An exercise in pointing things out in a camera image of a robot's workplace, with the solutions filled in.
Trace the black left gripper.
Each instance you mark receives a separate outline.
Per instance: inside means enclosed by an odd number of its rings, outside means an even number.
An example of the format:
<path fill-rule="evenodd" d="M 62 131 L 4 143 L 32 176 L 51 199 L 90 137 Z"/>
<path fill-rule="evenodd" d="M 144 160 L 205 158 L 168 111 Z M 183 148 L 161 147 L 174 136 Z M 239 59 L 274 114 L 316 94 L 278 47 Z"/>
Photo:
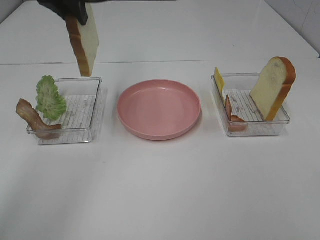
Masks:
<path fill-rule="evenodd" d="M 84 0 L 38 0 L 38 3 L 56 13 L 64 21 L 67 16 L 76 15 L 82 26 L 87 24 L 88 14 Z"/>

